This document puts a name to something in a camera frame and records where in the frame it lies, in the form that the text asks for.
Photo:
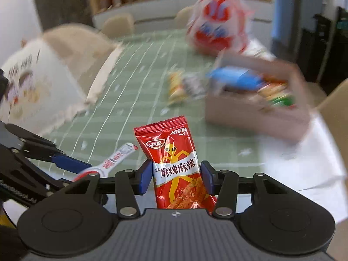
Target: green checkered tablecloth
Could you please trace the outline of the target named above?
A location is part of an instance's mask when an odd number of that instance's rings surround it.
[[[207,124],[204,100],[191,100],[168,107],[167,73],[182,69],[204,76],[214,58],[199,55],[185,41],[182,30],[144,33],[122,39],[125,49],[109,75],[105,89],[94,106],[72,122],[45,136],[67,155],[100,164],[123,143],[139,145],[134,127],[184,115],[194,137],[198,159],[217,169],[229,169],[240,176],[261,170],[257,137],[248,131]],[[115,172],[137,169],[145,160],[142,150],[130,155]],[[74,174],[54,164],[35,162],[55,178],[72,179]]]

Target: snack wrapper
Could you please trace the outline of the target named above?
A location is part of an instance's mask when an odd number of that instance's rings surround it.
[[[176,104],[182,102],[186,98],[184,87],[182,86],[181,72],[170,72],[169,81],[169,101],[168,104]]]
[[[206,208],[213,211],[215,197],[204,187],[196,150],[184,116],[134,129],[153,161],[158,208]]]
[[[74,178],[74,182],[78,179],[97,172],[100,177],[108,177],[109,173],[114,167],[116,167],[119,163],[121,163],[126,157],[135,152],[138,149],[137,146],[131,143],[125,143],[122,145],[114,154],[112,154],[109,158],[104,160],[101,164],[94,167],[89,167],[84,169],[82,172],[78,173]]]
[[[242,53],[250,43],[250,11],[241,0],[199,0],[188,23],[187,41],[198,51]]]
[[[187,94],[193,99],[201,99],[205,96],[205,89],[199,76],[195,74],[186,74],[182,78],[182,83]]]

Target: snack box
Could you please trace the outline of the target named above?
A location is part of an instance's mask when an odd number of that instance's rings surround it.
[[[296,107],[271,106],[253,103],[227,91],[213,90],[213,80],[205,98],[205,120],[209,123],[251,129],[255,132],[298,142],[306,133],[310,122],[310,107],[306,94],[305,79],[296,64],[275,60],[273,62],[221,51],[214,69],[225,66],[245,67],[267,73],[288,81],[295,97]]]

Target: red and white packet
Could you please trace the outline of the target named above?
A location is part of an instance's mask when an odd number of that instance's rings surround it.
[[[206,208],[215,198],[204,187],[196,150],[184,116],[134,129],[135,136],[153,161],[158,208]]]
[[[100,177],[108,177],[109,173],[114,167],[121,163],[127,156],[132,154],[138,147],[131,143],[125,143],[121,146],[114,154],[107,158],[100,165],[95,167],[89,167],[84,169],[82,172],[78,173],[74,181],[92,173],[98,173]]]
[[[253,12],[242,0],[199,0],[188,23],[187,41],[198,51],[242,53],[250,43]]]

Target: red snack bag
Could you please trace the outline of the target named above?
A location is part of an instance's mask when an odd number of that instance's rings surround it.
[[[134,129],[135,136],[152,159],[158,208],[206,208],[215,198],[204,187],[196,150],[184,116]]]

